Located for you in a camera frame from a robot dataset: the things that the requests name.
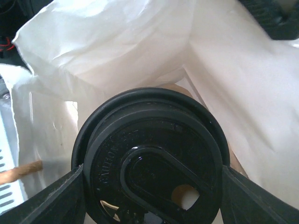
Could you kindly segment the cream paper bag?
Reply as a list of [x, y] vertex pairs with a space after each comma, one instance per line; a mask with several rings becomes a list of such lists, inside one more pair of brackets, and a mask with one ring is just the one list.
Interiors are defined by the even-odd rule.
[[137, 87], [185, 82], [219, 122], [248, 178], [299, 205], [299, 42], [275, 41], [235, 0], [56, 0], [14, 39], [25, 66], [1, 63], [18, 162], [43, 172], [30, 198], [70, 170], [89, 115]]

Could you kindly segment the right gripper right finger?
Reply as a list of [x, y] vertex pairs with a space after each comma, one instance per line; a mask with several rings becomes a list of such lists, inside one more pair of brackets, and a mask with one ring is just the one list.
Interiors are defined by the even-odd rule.
[[221, 215], [225, 224], [297, 224], [299, 210], [231, 167], [222, 167]]

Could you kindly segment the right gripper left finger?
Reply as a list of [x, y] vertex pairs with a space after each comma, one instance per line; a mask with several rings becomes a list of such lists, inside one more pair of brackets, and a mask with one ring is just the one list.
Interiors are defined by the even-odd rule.
[[83, 165], [0, 216], [2, 224], [82, 224], [84, 220]]

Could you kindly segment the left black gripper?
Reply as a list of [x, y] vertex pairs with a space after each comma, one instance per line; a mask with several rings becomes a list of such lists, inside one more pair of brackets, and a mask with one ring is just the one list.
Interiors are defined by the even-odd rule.
[[299, 38], [299, 2], [286, 0], [238, 0], [273, 40]]

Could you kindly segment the single black lid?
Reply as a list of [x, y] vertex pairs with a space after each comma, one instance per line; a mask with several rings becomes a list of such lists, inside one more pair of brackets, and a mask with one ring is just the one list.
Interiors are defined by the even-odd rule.
[[210, 224], [222, 195], [226, 137], [199, 102], [162, 88], [118, 94], [81, 127], [71, 167], [83, 165], [87, 214], [98, 224]]

